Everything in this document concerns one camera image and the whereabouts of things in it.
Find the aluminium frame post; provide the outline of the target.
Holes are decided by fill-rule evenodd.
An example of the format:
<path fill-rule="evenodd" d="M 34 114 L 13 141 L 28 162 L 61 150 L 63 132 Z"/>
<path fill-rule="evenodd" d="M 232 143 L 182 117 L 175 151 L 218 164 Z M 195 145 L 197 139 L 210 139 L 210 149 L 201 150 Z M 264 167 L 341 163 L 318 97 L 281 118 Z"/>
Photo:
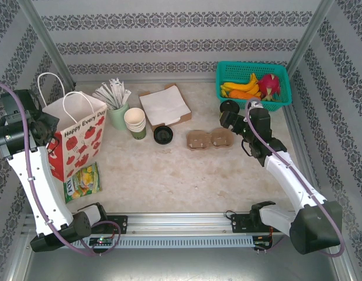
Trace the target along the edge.
<path fill-rule="evenodd" d="M 297 69 L 299 63 L 301 62 L 303 55 L 305 54 L 307 48 L 312 43 L 313 38 L 315 37 L 319 27 L 324 21 L 326 15 L 330 11 L 335 0 L 320 0 L 320 3 L 313 14 L 309 25 L 307 26 L 304 34 L 302 35 L 291 59 L 289 60 L 286 69 L 289 78 L 293 76 L 295 70 Z"/>
<path fill-rule="evenodd" d="M 61 78 L 64 81 L 64 84 L 69 89 L 74 89 L 76 83 L 73 80 L 73 77 L 67 65 L 65 64 L 56 44 L 53 42 L 45 24 L 43 23 L 41 16 L 37 12 L 35 6 L 32 4 L 32 0 L 17 0 L 17 2 L 21 10 L 25 14 L 27 20 L 33 27 L 38 38 L 40 39 L 45 50 L 48 52 L 50 58 L 55 64 L 55 67 L 57 71 L 60 73 Z"/>

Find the teal plastic basket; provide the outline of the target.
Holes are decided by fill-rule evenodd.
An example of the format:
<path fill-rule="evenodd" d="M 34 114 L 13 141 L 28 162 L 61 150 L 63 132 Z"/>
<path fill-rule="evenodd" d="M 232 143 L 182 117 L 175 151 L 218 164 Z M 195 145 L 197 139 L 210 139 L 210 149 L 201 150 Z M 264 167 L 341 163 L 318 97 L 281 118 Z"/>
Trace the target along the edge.
<path fill-rule="evenodd" d="M 279 78 L 280 95 L 274 94 L 275 101 L 262 101 L 262 105 L 269 111 L 277 111 L 292 102 L 292 92 L 286 68 L 279 64 L 265 64 L 239 61 L 220 61 L 216 68 L 215 88 L 220 103 L 227 100 L 221 96 L 221 85 L 225 82 L 248 83 L 250 75 L 254 73 L 257 78 L 265 74 L 274 74 Z"/>

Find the aluminium mounting rail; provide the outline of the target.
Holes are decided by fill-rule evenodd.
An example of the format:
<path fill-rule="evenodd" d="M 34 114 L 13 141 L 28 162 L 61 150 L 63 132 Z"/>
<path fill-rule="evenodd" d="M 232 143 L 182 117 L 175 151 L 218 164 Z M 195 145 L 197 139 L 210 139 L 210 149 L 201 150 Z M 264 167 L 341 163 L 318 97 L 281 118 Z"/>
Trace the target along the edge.
<path fill-rule="evenodd" d="M 296 215 L 293 211 L 284 211 L 277 205 L 264 208 L 275 211 L 264 224 L 276 230 L 274 235 L 285 235 Z M 191 237 L 191 236 L 222 236 L 251 235 L 263 236 L 267 232 L 233 233 L 231 222 L 224 212 L 216 213 L 107 213 L 109 215 L 126 215 L 127 237 Z"/>

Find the aluminium table edge rail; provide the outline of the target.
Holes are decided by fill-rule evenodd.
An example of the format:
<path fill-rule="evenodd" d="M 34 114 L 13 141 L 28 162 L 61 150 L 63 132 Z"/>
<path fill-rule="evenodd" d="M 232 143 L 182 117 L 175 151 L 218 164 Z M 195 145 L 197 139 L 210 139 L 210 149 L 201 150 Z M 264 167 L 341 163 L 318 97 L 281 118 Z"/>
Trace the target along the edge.
<path fill-rule="evenodd" d="M 99 85 L 103 82 L 103 80 L 96 80 L 96 81 L 80 81 L 76 82 L 76 86 L 82 86 L 82 85 Z M 142 80 L 124 80 L 125 85 L 126 84 L 154 84 L 154 83 L 166 83 L 166 84 L 172 84 L 172 83 L 214 83 L 215 79 L 212 78 L 181 78 L 181 79 L 142 79 Z"/>

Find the pink dragon fruit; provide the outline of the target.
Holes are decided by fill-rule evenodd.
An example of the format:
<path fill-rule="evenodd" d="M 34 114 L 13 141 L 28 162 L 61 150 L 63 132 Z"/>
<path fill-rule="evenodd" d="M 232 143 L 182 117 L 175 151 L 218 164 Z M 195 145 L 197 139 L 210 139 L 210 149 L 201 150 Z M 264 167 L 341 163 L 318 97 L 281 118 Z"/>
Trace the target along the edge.
<path fill-rule="evenodd" d="M 274 96 L 281 94 L 280 79 L 274 74 L 264 75 L 257 83 L 262 101 L 275 101 Z"/>

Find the red white paper gift bag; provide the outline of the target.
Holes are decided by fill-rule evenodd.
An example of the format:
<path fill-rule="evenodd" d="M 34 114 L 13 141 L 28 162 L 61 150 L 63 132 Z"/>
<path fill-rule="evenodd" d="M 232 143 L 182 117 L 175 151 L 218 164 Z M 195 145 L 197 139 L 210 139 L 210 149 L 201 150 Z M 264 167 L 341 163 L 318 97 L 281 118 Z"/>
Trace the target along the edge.
<path fill-rule="evenodd" d="M 66 181 L 99 152 L 106 121 L 107 105 L 81 91 L 66 92 L 46 101 L 43 111 L 60 119 L 55 132 L 57 143 L 47 146 L 52 175 Z"/>

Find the mint green straw cup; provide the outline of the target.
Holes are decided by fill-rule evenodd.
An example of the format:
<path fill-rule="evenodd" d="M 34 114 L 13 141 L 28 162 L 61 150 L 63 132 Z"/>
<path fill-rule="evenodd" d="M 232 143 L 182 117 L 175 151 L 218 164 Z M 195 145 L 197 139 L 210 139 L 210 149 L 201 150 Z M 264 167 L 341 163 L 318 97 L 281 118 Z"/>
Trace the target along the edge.
<path fill-rule="evenodd" d="M 110 119 L 111 125 L 115 129 L 120 130 L 120 131 L 127 129 L 126 123 L 124 120 L 124 115 L 129 108 L 130 108 L 129 104 L 126 103 L 119 109 L 115 109 L 115 110 L 109 109 L 108 110 L 108 112 L 107 112 L 108 117 Z"/>

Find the green yellow snack packet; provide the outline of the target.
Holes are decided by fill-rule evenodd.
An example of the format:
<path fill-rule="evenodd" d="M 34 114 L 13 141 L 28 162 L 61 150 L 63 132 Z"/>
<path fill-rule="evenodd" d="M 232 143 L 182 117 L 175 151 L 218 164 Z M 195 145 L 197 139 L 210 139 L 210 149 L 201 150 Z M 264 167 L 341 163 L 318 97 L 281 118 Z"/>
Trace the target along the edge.
<path fill-rule="evenodd" d="M 102 191 L 97 162 L 80 169 L 63 187 L 65 203 Z"/>

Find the brown pulp cup carrier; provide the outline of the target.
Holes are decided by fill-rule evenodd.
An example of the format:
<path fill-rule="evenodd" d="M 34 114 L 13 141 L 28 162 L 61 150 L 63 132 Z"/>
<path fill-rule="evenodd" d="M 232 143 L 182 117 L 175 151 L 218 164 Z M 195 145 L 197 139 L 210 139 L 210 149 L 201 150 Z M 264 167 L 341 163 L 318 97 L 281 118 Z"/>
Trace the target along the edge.
<path fill-rule="evenodd" d="M 229 148 L 234 142 L 233 133 L 226 128 L 216 128 L 210 132 L 193 130 L 186 135 L 186 145 L 189 150 Z"/>

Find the orange carrot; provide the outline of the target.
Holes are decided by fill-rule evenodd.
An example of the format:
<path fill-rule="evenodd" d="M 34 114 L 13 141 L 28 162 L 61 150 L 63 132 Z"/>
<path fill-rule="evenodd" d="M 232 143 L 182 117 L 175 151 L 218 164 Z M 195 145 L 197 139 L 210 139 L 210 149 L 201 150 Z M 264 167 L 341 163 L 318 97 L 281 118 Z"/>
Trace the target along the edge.
<path fill-rule="evenodd" d="M 240 90 L 231 90 L 228 93 L 228 97 L 230 99 L 250 100 L 251 98 L 254 98 L 256 96 Z"/>

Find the yellow banana bunch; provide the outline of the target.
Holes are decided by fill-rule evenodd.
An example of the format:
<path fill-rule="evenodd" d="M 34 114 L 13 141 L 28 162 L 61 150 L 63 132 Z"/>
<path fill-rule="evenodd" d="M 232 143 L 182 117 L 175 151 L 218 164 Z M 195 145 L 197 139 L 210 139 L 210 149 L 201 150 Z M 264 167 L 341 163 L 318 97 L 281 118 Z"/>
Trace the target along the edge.
<path fill-rule="evenodd" d="M 233 82 L 225 82 L 220 86 L 220 95 L 223 98 L 229 98 L 228 93 L 231 90 L 240 90 L 253 94 L 258 97 L 259 86 L 257 85 L 258 79 L 254 73 L 250 75 L 250 81 L 247 84 L 239 84 Z"/>

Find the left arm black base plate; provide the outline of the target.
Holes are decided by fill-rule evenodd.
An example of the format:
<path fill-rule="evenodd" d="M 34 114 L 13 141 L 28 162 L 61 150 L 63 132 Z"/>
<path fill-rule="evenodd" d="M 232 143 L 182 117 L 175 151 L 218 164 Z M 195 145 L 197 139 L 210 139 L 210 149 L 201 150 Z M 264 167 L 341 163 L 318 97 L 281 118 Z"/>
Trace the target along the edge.
<path fill-rule="evenodd" d="M 120 226 L 121 234 L 126 234 L 127 231 L 127 216 L 126 215 L 109 215 L 107 221 L 113 221 Z M 92 234 L 118 234 L 118 228 L 112 224 L 101 224 L 91 228 Z"/>

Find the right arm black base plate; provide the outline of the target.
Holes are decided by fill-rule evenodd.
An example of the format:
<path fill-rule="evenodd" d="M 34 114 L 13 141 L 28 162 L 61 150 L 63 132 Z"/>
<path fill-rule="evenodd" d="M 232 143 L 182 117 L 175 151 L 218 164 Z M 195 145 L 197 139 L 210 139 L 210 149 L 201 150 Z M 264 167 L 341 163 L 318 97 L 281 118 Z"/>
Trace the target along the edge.
<path fill-rule="evenodd" d="M 225 217 L 231 222 L 233 233 L 259 233 L 269 232 L 270 226 L 263 224 L 258 214 L 247 213 L 231 215 L 225 214 Z"/>

